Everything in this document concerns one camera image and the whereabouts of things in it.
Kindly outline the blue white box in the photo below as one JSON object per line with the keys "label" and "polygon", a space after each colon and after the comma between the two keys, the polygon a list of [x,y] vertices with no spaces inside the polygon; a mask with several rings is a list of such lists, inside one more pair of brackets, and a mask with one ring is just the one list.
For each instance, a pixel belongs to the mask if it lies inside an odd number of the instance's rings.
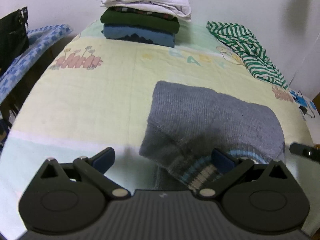
{"label": "blue white box", "polygon": [[296,102],[297,104],[299,104],[305,108],[309,107],[314,110],[317,109],[315,104],[311,100],[305,98],[300,90],[299,91],[290,90],[289,93],[293,97],[294,102]]}

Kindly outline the grey knit sweater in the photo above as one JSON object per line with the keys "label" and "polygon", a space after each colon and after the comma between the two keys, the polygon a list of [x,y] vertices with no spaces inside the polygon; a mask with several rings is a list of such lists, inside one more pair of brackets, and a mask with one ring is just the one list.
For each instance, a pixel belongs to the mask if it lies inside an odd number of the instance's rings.
{"label": "grey knit sweater", "polygon": [[156,83],[139,151],[158,166],[155,188],[196,191],[220,178],[215,148],[258,164],[285,159],[283,130],[270,108],[208,88]]}

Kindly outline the pastel cartoon bed sheet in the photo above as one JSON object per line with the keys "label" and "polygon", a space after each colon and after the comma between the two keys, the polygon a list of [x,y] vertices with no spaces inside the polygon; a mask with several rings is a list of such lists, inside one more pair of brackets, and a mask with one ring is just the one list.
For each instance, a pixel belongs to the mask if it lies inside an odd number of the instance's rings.
{"label": "pastel cartoon bed sheet", "polygon": [[156,166],[139,155],[153,88],[164,80],[207,87],[270,107],[285,142],[312,145],[306,117],[284,90],[255,79],[205,28],[182,24],[174,48],[108,40],[97,21],[77,35],[35,83],[1,154],[1,233],[25,231],[18,202],[41,164],[114,148],[107,175],[133,191],[150,189]]}

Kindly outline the blue folded garment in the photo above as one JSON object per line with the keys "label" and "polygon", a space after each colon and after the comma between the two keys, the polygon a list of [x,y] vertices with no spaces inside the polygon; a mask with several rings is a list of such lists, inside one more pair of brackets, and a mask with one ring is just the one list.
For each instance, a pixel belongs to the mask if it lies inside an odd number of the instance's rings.
{"label": "blue folded garment", "polygon": [[112,40],[156,44],[171,48],[175,46],[174,34],[142,27],[104,24],[102,33],[107,39]]}

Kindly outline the dark green folded garment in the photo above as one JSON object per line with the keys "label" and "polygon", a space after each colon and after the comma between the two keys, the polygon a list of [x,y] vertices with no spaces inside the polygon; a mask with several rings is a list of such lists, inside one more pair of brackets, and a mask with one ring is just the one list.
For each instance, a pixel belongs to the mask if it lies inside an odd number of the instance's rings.
{"label": "dark green folded garment", "polygon": [[100,21],[103,24],[138,26],[172,34],[177,34],[180,29],[175,16],[128,7],[109,7],[100,16]]}

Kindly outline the green white striped garment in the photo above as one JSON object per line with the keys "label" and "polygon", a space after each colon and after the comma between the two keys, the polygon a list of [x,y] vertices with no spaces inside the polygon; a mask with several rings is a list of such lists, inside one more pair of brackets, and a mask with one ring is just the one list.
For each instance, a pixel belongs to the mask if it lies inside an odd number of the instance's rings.
{"label": "green white striped garment", "polygon": [[206,28],[242,59],[254,78],[283,89],[289,88],[284,75],[266,55],[266,49],[248,28],[237,23],[214,21],[208,21]]}

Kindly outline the black bag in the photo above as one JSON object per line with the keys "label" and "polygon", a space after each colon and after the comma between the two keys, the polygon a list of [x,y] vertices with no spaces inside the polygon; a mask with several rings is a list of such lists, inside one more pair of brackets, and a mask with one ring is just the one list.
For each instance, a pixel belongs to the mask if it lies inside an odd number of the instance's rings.
{"label": "black bag", "polygon": [[8,70],[16,57],[29,48],[28,8],[23,7],[0,21],[1,76]]}

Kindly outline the blue patterned towel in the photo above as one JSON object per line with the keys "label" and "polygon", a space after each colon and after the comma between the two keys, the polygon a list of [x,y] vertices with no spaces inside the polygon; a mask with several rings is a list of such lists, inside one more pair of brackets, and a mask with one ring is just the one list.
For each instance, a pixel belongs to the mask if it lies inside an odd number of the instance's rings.
{"label": "blue patterned towel", "polygon": [[49,25],[29,30],[29,48],[13,61],[1,77],[0,100],[3,101],[8,96],[44,52],[72,31],[73,28],[67,24]]}

